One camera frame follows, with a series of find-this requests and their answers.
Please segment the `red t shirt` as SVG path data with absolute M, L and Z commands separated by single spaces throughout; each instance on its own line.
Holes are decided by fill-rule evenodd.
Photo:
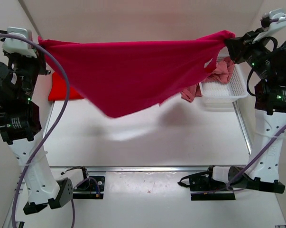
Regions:
M 48 101 L 63 101 L 66 97 L 66 84 L 62 77 L 54 72 L 52 74 L 52 87 L 48 95 Z M 83 97 L 70 87 L 69 100 L 83 99 Z

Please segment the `magenta t shirt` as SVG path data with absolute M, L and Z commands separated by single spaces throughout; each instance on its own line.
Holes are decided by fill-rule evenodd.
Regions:
M 62 66 L 70 87 L 105 115 L 118 118 L 161 104 L 211 75 L 234 38 L 220 31 L 196 40 L 74 43 L 42 39 L 46 62 Z

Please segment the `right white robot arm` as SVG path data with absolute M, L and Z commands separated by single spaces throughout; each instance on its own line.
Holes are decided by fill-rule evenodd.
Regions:
M 225 40 L 231 60 L 247 63 L 260 81 L 254 87 L 255 137 L 248 164 L 214 166 L 204 178 L 210 190 L 226 184 L 233 188 L 283 193 L 278 167 L 286 130 L 286 41 L 279 45 L 274 37 L 260 38 L 251 31 Z

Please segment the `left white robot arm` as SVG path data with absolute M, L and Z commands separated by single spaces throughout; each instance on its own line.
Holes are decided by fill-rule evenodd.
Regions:
M 8 63 L 0 62 L 0 135 L 14 153 L 28 189 L 26 215 L 46 207 L 57 209 L 73 197 L 69 178 L 55 180 L 46 153 L 39 143 L 43 139 L 39 106 L 32 95 L 39 75 L 49 75 L 43 54 L 30 57 L 3 52 Z

